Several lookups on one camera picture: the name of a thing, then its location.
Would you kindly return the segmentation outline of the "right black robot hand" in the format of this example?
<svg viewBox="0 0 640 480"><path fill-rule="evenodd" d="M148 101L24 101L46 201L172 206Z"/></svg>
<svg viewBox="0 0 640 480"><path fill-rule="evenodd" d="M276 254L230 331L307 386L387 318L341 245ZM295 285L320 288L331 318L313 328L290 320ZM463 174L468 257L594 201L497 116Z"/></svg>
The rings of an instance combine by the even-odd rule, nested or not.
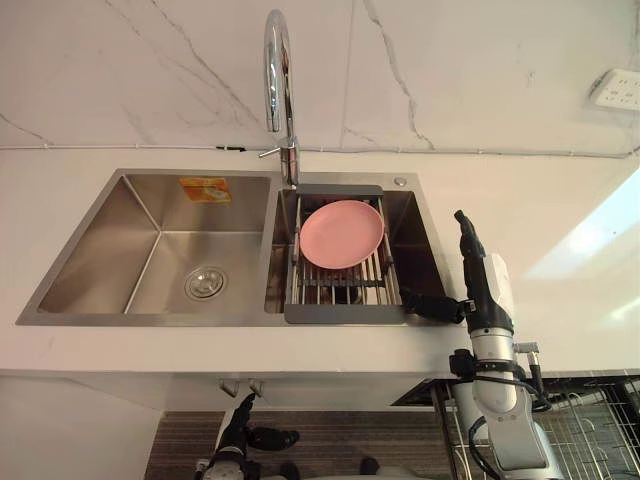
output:
<svg viewBox="0 0 640 480"><path fill-rule="evenodd" d="M404 311L440 323L460 324L465 321L469 332L499 328L513 334L511 315L505 306L499 304L498 293L491 291L489 257L473 223L462 210L457 210L454 218L461 231L460 251L467 298L435 297L401 287Z"/></svg>

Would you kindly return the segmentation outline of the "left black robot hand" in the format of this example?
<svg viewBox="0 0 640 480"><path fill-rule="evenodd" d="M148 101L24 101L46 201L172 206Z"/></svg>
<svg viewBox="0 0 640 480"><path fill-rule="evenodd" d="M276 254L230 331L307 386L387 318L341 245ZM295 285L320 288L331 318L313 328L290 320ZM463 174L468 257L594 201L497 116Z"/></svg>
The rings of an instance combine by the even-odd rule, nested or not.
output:
<svg viewBox="0 0 640 480"><path fill-rule="evenodd" d="M270 427L249 427L250 414L256 394L247 395L234 410L231 420L223 430L216 451L231 448L246 454L251 447L260 451L277 452L294 446L300 439L295 430L279 430Z"/></svg>

